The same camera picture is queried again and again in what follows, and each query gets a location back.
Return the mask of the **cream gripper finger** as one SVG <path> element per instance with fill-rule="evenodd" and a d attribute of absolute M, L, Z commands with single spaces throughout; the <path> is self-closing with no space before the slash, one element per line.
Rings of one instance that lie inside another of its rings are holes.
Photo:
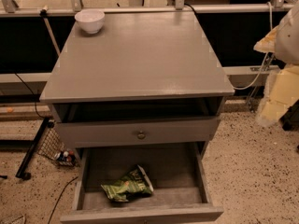
<path fill-rule="evenodd" d="M 261 53 L 275 52 L 276 36 L 278 27 L 273 28 L 264 38 L 258 41 L 253 49 Z"/>
<path fill-rule="evenodd" d="M 256 122 L 262 127 L 272 126 L 298 100 L 299 65 L 287 64 L 282 70 L 271 71 L 256 112 Z"/>

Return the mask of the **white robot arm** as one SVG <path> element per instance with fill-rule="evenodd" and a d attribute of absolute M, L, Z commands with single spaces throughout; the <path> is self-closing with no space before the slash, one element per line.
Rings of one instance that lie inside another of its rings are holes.
<path fill-rule="evenodd" d="M 299 100 L 299 2 L 253 49 L 273 53 L 277 60 L 286 64 L 279 72 L 268 76 L 264 98 L 258 107 L 257 123 L 269 127 Z"/>

